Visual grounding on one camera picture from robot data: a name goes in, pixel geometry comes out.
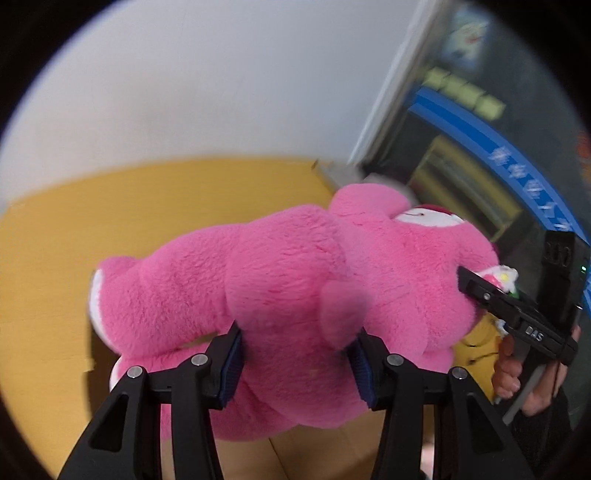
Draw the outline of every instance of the yellow object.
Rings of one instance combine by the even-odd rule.
[[[145,256],[209,225],[331,194],[302,159],[152,164],[15,202],[0,220],[0,387],[33,452],[57,475],[90,419],[86,296],[110,255]]]
[[[440,69],[439,67],[433,67],[425,74],[423,85],[433,90],[439,90],[443,85],[443,80],[449,75],[447,70]]]
[[[471,83],[465,84],[457,94],[457,102],[472,110],[476,101],[484,94],[484,90]]]
[[[500,118],[506,105],[492,95],[485,95],[478,99],[474,113],[485,120],[492,121]]]
[[[445,77],[443,80],[442,93],[447,95],[449,98],[456,99],[460,93],[460,89],[466,84],[465,79],[458,77],[457,75],[451,74]]]
[[[490,400],[494,396],[491,376],[501,341],[494,320],[490,313],[483,315],[472,331],[453,348],[454,364],[466,368]]]

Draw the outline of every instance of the cartoon poster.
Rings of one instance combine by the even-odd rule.
[[[474,70],[482,55],[490,23],[490,17],[483,11],[471,5],[460,7],[453,16],[442,59],[457,67]]]

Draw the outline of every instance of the white fur patch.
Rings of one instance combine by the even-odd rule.
[[[436,227],[455,226],[464,223],[464,220],[457,215],[449,215],[448,213],[420,207],[410,209],[398,215],[395,219],[404,223]]]
[[[111,376],[109,377],[109,391],[112,391],[115,388],[115,385],[122,377],[122,375],[119,375],[119,362],[121,362],[121,357],[115,362],[113,370],[111,370]]]
[[[97,270],[92,277],[92,282],[90,284],[90,292],[88,294],[88,312],[90,316],[90,321],[92,322],[92,327],[94,328],[96,334],[99,336],[103,343],[109,347],[111,350],[114,350],[113,346],[109,342],[107,335],[105,333],[105,328],[103,327],[103,319],[102,315],[100,314],[100,289],[103,286],[103,271]]]

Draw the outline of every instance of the pink fur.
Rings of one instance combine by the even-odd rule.
[[[328,210],[295,207],[190,233],[144,260],[106,260],[90,310],[122,355],[115,376],[133,364],[175,367],[206,347],[181,346],[236,320],[245,367],[212,424],[218,438],[250,440],[336,427],[365,410],[342,352],[362,326],[419,367],[447,371],[476,317],[457,267],[498,259],[471,224],[409,223],[409,207],[387,186],[350,185]],[[165,410],[165,436],[169,424]]]

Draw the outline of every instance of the metal screw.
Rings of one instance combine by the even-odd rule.
[[[452,376],[458,380],[464,380],[468,378],[468,371],[462,367],[454,367],[452,368]]]
[[[400,365],[404,363],[404,358],[402,357],[402,355],[393,353],[392,355],[388,355],[386,357],[386,361],[394,367],[400,367]]]
[[[205,365],[207,363],[207,355],[205,353],[198,353],[197,355],[193,355],[191,358],[191,363],[196,367],[200,367],[201,365]]]
[[[129,367],[129,370],[127,370],[127,376],[130,378],[138,378],[142,372],[142,368],[136,365],[135,367]]]

